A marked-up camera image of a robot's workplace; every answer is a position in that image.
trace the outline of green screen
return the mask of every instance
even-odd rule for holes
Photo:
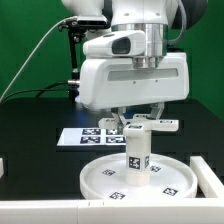
[[[199,100],[224,120],[224,1],[210,0],[205,16],[187,31],[179,47],[188,54],[190,97]],[[42,36],[71,14],[60,0],[0,1],[0,94]],[[170,36],[178,35],[172,31]],[[78,48],[79,67],[84,60]],[[10,93],[41,89],[71,77],[67,31],[52,32],[34,55]],[[20,95],[32,97],[35,94]],[[61,94],[47,93],[58,97]]]

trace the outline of black tabletop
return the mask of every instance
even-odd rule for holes
[[[150,106],[127,108],[126,117]],[[0,106],[0,157],[5,174],[0,200],[80,199],[79,173],[88,162],[125,146],[57,146],[63,128],[97,127],[106,111],[88,111],[68,99],[15,99]],[[195,100],[166,103],[163,119],[177,119],[175,133],[153,132],[152,152],[189,165],[202,156],[224,181],[224,123]]]

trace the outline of white robot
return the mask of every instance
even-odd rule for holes
[[[62,2],[77,15],[76,22],[84,26],[106,23],[102,10],[111,3]],[[178,7],[182,30],[177,39],[170,41],[168,29],[174,23]],[[163,103],[185,99],[189,93],[186,54],[167,53],[167,45],[178,42],[187,27],[183,3],[113,0],[111,11],[111,29],[87,31],[90,40],[83,47],[87,59],[81,68],[80,101],[91,110],[112,108],[114,119],[102,119],[99,126],[123,132],[126,154],[103,157],[87,165],[80,175],[81,191],[87,199],[195,197],[197,178],[189,167],[151,154],[153,130],[178,129],[178,121],[159,120]],[[124,118],[125,107],[141,104],[153,104],[151,114]],[[165,172],[159,177],[152,176],[152,167]]]

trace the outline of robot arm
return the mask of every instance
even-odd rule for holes
[[[85,16],[102,15],[105,3],[112,3],[114,32],[84,44],[87,60],[81,69],[80,99],[85,107],[116,108],[187,97],[186,55],[167,53],[167,31],[180,0],[62,2],[74,14]]]

